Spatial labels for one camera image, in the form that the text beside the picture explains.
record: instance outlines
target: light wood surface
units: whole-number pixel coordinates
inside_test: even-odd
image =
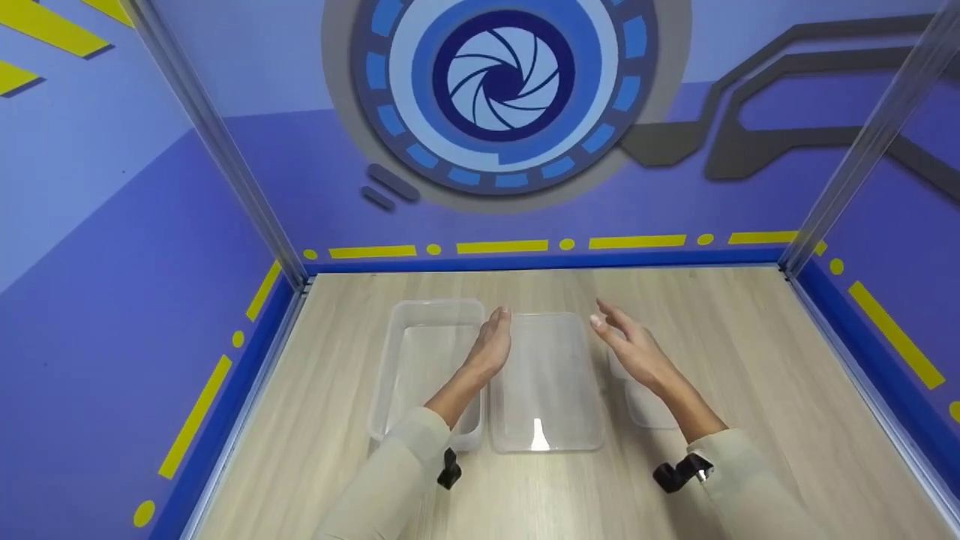
[[[788,489],[842,539],[950,538],[933,505],[774,268],[550,270],[317,278],[200,530],[204,540],[306,539],[367,459],[367,413],[391,307],[477,298],[487,309],[572,311],[602,296],[654,332]],[[651,479],[684,456],[678,431],[643,430],[591,337],[606,441],[595,453],[460,458],[451,492],[429,494],[408,539],[722,538],[696,481]]]

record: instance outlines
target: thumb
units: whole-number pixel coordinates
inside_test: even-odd
[[[613,328],[606,321],[596,315],[590,315],[590,327],[600,336],[600,339],[611,346],[617,356],[627,353],[630,344],[626,339],[620,337],[619,333],[613,331]]]

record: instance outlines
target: white sleeve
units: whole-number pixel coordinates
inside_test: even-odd
[[[326,513],[314,540],[394,540],[420,496],[437,484],[450,428],[428,408],[410,411],[387,434]]]
[[[724,430],[688,448],[713,464],[702,485],[728,538],[815,540],[828,538],[783,487],[741,430]]]

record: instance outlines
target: forearm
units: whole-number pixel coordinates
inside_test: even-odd
[[[727,429],[723,420],[680,372],[665,376],[663,382],[652,390],[670,409],[687,443]]]
[[[436,412],[453,430],[464,411],[487,385],[493,374],[463,366],[424,407]]]
[[[713,464],[702,485],[728,538],[827,538],[743,431],[719,431],[694,441],[687,450]]]
[[[443,469],[450,428],[426,408],[410,411],[330,508],[314,540],[392,540]]]

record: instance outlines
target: transparent plastic box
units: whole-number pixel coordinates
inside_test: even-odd
[[[406,301],[394,306],[383,344],[368,427],[381,442],[400,418],[423,406],[463,365],[487,320],[476,300]],[[480,446],[487,390],[474,399],[453,429],[450,447]]]
[[[603,445],[602,403],[584,324],[574,313],[514,315],[510,357],[490,386],[498,452],[588,451]]]
[[[666,404],[652,390],[635,381],[616,359],[613,349],[607,348],[607,363],[613,376],[623,380],[623,392],[627,399],[627,412],[630,419],[641,428],[651,430],[675,430],[677,420]]]

